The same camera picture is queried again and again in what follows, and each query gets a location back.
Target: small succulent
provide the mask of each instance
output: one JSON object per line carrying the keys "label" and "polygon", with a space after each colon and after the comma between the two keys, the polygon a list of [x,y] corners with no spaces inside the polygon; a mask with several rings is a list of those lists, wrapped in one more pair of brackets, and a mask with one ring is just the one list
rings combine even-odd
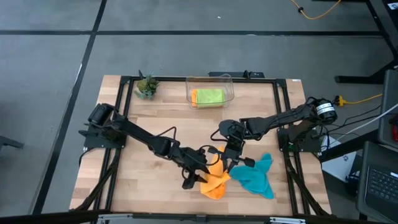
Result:
{"label": "small succulent", "polygon": [[144,79],[139,80],[137,83],[138,91],[134,91],[135,94],[141,99],[152,99],[156,93],[156,88],[159,86],[159,81],[157,81],[152,74],[147,75]]}

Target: yellow cable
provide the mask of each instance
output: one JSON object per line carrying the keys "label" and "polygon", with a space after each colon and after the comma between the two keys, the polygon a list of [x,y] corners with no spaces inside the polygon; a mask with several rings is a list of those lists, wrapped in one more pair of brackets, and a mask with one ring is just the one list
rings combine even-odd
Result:
{"label": "yellow cable", "polygon": [[378,95],[376,95],[376,96],[369,97],[369,98],[367,98],[367,99],[365,99],[365,100],[359,100],[359,101],[357,101],[357,102],[347,102],[347,101],[345,101],[344,104],[351,104],[351,105],[353,105],[353,104],[363,103],[363,102],[369,101],[369,100],[371,100],[371,99],[375,99],[375,98],[377,98],[377,97],[380,97],[380,96],[382,96],[382,95],[383,95],[383,94],[378,94]]}
{"label": "yellow cable", "polygon": [[[294,0],[291,0],[291,1],[297,6],[297,9],[300,9],[300,6],[299,6]],[[301,14],[303,14],[303,16],[306,17],[307,19],[310,19],[310,20],[319,19],[319,18],[325,16],[326,14],[328,14],[328,13],[329,13],[332,9],[334,9],[340,2],[341,2],[341,0],[338,0],[338,2],[336,2],[336,4],[335,4],[334,6],[332,6],[332,7],[331,7],[329,10],[327,10],[325,13],[323,13],[322,15],[317,16],[317,17],[309,17],[309,16],[307,16],[307,15],[304,13],[304,9],[302,9],[300,12],[301,12]]]}

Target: wooden table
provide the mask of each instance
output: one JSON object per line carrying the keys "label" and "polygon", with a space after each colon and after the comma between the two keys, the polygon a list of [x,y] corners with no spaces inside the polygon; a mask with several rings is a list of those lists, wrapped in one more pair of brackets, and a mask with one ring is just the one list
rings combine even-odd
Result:
{"label": "wooden table", "polygon": [[[120,76],[104,76],[97,103],[113,105],[119,81]],[[217,130],[220,121],[276,114],[271,84],[234,83],[233,85],[235,99],[229,107],[192,110],[187,105],[184,82],[161,82],[153,100],[141,100],[133,94],[128,118],[152,134],[176,126],[177,140],[181,142],[182,147],[198,149],[204,144],[219,146],[220,143],[210,140],[210,134]],[[124,98],[127,94],[126,89],[124,88]],[[291,107],[304,103],[305,97],[300,80],[287,80],[287,89]],[[279,95],[284,110],[282,90]],[[195,184],[193,189],[182,189],[181,168],[173,162],[154,156],[145,145],[135,139],[127,138],[126,147],[121,153],[111,210],[219,215],[291,215],[285,165],[282,153],[279,151],[276,130],[269,131],[260,141],[247,141],[243,157],[258,160],[267,152],[273,158],[267,176],[274,192],[274,199],[253,195],[244,190],[237,181],[230,180],[227,182],[225,196],[220,200],[212,200],[200,193],[199,183]],[[82,159],[70,208],[79,206],[96,185],[103,155],[103,149],[95,149]],[[306,186],[322,208],[330,212],[319,161],[311,153],[300,153],[300,156]],[[107,192],[108,189],[105,187],[101,208],[104,207]],[[302,213],[300,191],[297,186],[295,192],[298,210]]]}

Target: teal towel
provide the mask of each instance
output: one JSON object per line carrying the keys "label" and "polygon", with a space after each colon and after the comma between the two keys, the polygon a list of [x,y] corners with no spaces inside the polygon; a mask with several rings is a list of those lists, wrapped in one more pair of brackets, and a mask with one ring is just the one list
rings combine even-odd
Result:
{"label": "teal towel", "polygon": [[232,179],[239,181],[242,187],[249,192],[273,199],[274,193],[272,193],[267,178],[267,172],[271,164],[271,155],[267,153],[262,156],[260,161],[256,161],[254,167],[236,166],[231,169],[229,175]]}

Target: laptop keyboard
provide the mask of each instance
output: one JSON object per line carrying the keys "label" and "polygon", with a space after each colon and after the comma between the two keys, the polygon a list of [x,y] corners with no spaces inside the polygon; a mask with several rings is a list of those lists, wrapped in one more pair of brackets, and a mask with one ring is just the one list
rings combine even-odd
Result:
{"label": "laptop keyboard", "polygon": [[398,203],[398,178],[370,167],[368,192],[388,202]]}

